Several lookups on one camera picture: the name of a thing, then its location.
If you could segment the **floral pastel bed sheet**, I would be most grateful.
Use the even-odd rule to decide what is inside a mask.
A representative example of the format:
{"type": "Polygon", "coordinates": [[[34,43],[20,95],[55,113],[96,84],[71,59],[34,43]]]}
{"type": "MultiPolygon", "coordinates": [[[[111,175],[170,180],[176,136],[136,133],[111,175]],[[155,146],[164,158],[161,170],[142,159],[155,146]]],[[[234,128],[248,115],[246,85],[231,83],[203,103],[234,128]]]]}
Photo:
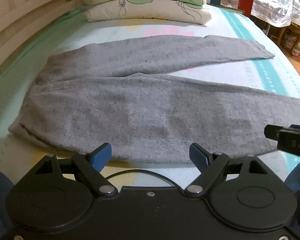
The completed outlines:
{"type": "Polygon", "coordinates": [[[177,76],[228,83],[300,98],[300,75],[273,41],[247,17],[211,7],[206,26],[155,19],[112,20],[89,23],[83,9],[70,11],[42,31],[0,74],[0,171],[17,182],[46,152],[13,136],[8,127],[15,120],[23,98],[37,74],[54,54],[91,43],[128,38],[181,35],[256,40],[274,54],[254,60],[203,66],[177,72],[177,76]]]}

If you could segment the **lower leaf print pillow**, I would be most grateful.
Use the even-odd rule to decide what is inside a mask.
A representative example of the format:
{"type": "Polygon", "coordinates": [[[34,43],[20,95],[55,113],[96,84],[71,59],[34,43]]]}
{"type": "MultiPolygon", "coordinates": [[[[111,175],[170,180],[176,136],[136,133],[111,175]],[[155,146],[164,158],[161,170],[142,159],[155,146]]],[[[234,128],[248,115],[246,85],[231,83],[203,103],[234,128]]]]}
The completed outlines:
{"type": "Polygon", "coordinates": [[[113,0],[91,7],[84,15],[88,22],[145,18],[205,25],[211,20],[206,5],[175,0],[113,0]]]}

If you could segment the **grey speckled pants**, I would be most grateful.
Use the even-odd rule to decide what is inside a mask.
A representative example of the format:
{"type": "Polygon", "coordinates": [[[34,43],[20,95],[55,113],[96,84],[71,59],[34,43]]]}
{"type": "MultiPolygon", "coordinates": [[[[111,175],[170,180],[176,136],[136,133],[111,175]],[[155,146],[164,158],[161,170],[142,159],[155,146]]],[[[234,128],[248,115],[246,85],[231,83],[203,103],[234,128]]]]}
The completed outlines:
{"type": "Polygon", "coordinates": [[[48,58],[9,131],[51,150],[188,163],[196,142],[240,158],[273,151],[266,125],[300,125],[300,99],[173,76],[207,64],[270,59],[256,41],[152,36],[89,44],[48,58]]]}

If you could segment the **table with lace cloth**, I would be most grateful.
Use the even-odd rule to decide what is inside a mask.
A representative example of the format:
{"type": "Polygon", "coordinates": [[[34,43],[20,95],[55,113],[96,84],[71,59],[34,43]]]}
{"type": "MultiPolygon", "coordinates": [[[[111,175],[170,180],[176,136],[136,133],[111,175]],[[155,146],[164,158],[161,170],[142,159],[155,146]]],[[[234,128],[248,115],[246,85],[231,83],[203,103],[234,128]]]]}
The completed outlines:
{"type": "Polygon", "coordinates": [[[300,0],[254,0],[251,19],[258,27],[279,28],[279,44],[288,26],[300,26],[300,0]]]}

